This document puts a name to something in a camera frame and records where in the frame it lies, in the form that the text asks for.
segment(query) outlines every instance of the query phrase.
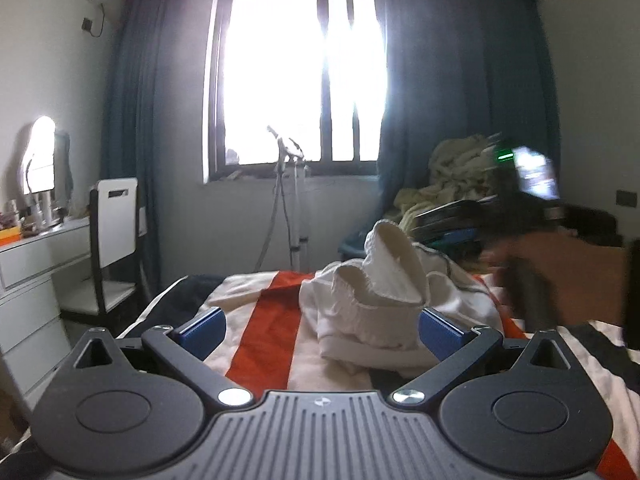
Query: bed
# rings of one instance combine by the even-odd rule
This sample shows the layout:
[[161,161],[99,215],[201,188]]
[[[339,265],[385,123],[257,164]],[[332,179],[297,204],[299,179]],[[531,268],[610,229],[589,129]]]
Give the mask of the bed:
[[[156,324],[179,326],[214,306],[226,315],[224,342],[205,359],[212,370],[260,397],[265,390],[348,391],[383,395],[406,383],[401,374],[344,367],[319,355],[318,338],[302,316],[300,286],[311,275],[262,272],[223,278],[187,276],[159,294],[121,336],[136,337]],[[494,298],[500,291],[484,277]],[[526,335],[503,319],[505,336]],[[559,327],[614,420],[613,439],[598,469],[605,479],[640,473],[640,352],[624,348],[618,327],[601,322]]]

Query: orange box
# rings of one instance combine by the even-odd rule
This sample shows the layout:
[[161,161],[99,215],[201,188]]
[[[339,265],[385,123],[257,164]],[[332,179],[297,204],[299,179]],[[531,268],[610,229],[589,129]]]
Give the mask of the orange box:
[[0,231],[0,247],[7,244],[12,244],[22,240],[19,227],[12,227],[10,229],[3,229]]

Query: phone screen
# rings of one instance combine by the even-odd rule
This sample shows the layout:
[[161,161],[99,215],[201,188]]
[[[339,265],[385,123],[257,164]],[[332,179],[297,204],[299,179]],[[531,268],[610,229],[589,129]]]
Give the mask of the phone screen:
[[520,190],[544,200],[560,198],[551,160],[526,147],[514,149],[513,155],[520,175]]

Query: window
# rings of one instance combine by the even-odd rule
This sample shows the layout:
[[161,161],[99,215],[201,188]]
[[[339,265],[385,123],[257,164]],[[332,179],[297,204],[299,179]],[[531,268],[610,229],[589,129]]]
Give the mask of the window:
[[314,174],[375,172],[386,66],[373,0],[218,0],[211,80],[212,176],[273,174],[268,125]]

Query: white cloth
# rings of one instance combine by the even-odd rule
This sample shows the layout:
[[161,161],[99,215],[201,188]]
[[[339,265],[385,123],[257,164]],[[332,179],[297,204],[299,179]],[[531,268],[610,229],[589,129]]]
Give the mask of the white cloth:
[[429,160],[430,184],[455,187],[458,192],[473,192],[478,186],[488,186],[487,170],[493,156],[486,149],[487,139],[480,135],[465,139],[447,139],[436,146]]
[[502,330],[485,286],[389,221],[367,235],[364,260],[333,263],[300,288],[300,309],[318,335],[322,357],[408,376],[438,363],[418,338],[425,306],[471,327]]

